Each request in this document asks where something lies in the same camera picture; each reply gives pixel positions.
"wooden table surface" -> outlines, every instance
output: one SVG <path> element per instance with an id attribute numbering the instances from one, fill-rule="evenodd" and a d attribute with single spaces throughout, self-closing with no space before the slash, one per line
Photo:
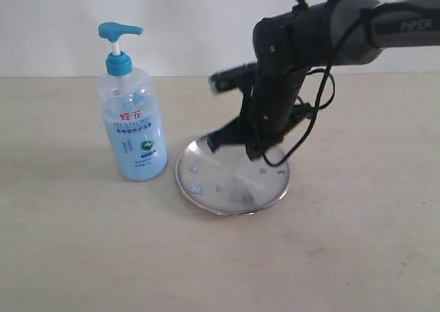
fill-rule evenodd
<path id="1" fill-rule="evenodd" d="M 95 81 L 0 79 L 1 312 L 440 311 L 438 74 L 337 76 L 286 197 L 234 217 L 185 200 L 174 167 L 238 91 L 155 78 L 169 163 L 133 183 Z"/>

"blue pump head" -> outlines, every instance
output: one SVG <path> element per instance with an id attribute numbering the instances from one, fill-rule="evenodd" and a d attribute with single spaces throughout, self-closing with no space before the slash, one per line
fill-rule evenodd
<path id="1" fill-rule="evenodd" d="M 99 36 L 107 39 L 111 44 L 111 53 L 105 61 L 109 75 L 123 76 L 133 71 L 131 58 L 120 50 L 118 40 L 124 34 L 140 35 L 143 31 L 141 27 L 122 25 L 116 22 L 105 22 L 99 25 Z"/>

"black robotic arm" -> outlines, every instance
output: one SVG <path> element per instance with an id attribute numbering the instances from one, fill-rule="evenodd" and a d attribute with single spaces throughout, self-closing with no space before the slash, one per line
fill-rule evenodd
<path id="1" fill-rule="evenodd" d="M 440 0 L 325 0 L 309 6 L 305 0 L 288 13 L 264 18 L 253 33 L 257 61 L 216 73 L 211 89 L 223 93 L 239 88 L 239 116 L 208 135 L 214 153 L 224 145 L 244 145 L 250 160 L 264 157 L 281 165 L 307 138 L 318 111 L 334 97 L 334 65 L 365 65 L 389 47 L 440 45 Z M 324 74 L 314 105 L 296 104 L 305 78 Z M 327 79 L 333 82 L 328 103 L 320 99 Z M 301 140 L 273 164 L 265 152 L 304 119 L 311 120 Z"/>

